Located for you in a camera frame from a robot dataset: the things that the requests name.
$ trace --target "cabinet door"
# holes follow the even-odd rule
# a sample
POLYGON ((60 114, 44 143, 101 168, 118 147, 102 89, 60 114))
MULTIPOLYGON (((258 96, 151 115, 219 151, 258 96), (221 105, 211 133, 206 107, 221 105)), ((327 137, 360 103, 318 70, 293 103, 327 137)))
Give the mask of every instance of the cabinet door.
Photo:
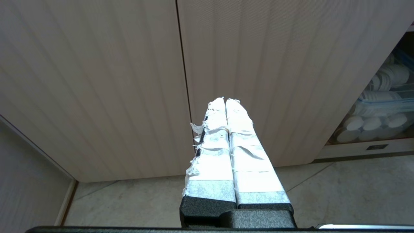
POLYGON ((6 1, 0 114, 82 182, 194 156, 174 0, 6 1))
POLYGON ((178 1, 192 118, 241 100, 275 166, 311 162, 413 21, 412 1, 178 1))

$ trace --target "tile floor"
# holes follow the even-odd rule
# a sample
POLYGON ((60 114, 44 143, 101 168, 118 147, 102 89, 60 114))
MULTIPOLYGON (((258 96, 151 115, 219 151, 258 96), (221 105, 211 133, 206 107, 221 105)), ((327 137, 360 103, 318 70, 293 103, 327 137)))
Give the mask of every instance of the tile floor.
MULTIPOLYGON (((299 227, 414 224, 414 155, 281 167, 299 227)), ((184 176, 80 183, 66 226, 180 227, 184 176)))

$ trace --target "white bottle cap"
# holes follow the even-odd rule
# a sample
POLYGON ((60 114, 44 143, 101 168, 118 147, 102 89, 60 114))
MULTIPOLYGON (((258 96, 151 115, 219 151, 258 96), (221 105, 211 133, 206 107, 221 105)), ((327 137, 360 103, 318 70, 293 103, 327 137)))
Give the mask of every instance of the white bottle cap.
POLYGON ((364 130, 374 130, 381 126, 381 120, 379 117, 367 118, 363 122, 362 128, 364 130))
POLYGON ((361 131, 357 130, 346 130, 345 128, 339 128, 334 133, 336 140, 339 143, 346 143, 346 142, 352 142, 353 140, 357 139, 361 131))
POLYGON ((407 122, 407 117, 404 113, 398 113, 390 117, 387 117, 385 119, 385 122, 387 123, 388 127, 397 128, 407 122))
POLYGON ((344 127, 348 131, 357 130, 363 125, 363 119, 360 116, 351 116, 344 122, 344 127))

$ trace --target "white round object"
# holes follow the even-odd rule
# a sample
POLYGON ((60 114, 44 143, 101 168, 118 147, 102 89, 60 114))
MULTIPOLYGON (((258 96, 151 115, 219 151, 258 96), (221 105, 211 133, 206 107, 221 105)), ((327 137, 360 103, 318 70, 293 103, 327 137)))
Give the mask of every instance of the white round object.
POLYGON ((365 101, 375 101, 375 97, 376 95, 374 94, 373 91, 363 91, 359 95, 359 99, 365 100, 365 101))
POLYGON ((392 80, 388 75, 379 75, 378 80, 380 81, 378 89, 379 91, 389 91, 392 86, 392 80))
POLYGON ((385 119, 385 122, 387 123, 388 127, 397 128, 407 122, 407 117, 404 113, 398 113, 390 117, 387 117, 385 119))
POLYGON ((390 68, 390 66, 393 65, 385 65, 382 66, 377 73, 379 73, 380 75, 387 75, 388 77, 390 77, 392 84, 397 84, 398 83, 398 79, 397 77, 395 77, 394 72, 392 71, 392 69, 390 68))
POLYGON ((348 131, 356 130, 361 128, 363 125, 363 119, 360 116, 351 116, 344 121, 344 127, 348 131))
POLYGON ((392 137, 395 137, 397 134, 401 133, 404 129, 402 127, 397 127, 397 128, 383 128, 381 131, 379 131, 378 133, 378 138, 379 139, 389 139, 392 137))
POLYGON ((374 77, 372 77, 371 81, 369 81, 366 90, 369 91, 378 91, 380 89, 380 78, 377 75, 374 75, 374 77))
POLYGON ((344 128, 339 128, 335 132, 336 140, 340 143, 352 142, 357 139, 361 131, 357 130, 346 130, 344 128))
POLYGON ((398 64, 387 67, 394 73, 393 85, 402 85, 408 81, 410 72, 407 67, 398 64))
POLYGON ((359 134, 358 139, 361 141, 372 141, 378 136, 378 132, 378 129, 362 131, 361 134, 359 134))
POLYGON ((362 128, 366 131, 372 131, 374 129, 377 129, 381 126, 381 120, 379 117, 371 117, 367 118, 363 121, 362 128))

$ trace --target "clear plastic box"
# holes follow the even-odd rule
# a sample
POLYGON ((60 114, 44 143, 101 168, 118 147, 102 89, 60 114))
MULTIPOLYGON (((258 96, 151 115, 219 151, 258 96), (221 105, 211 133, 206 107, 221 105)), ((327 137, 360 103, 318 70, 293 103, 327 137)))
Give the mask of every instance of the clear plastic box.
POLYGON ((330 143, 404 137, 414 123, 414 59, 395 48, 333 133, 330 143))

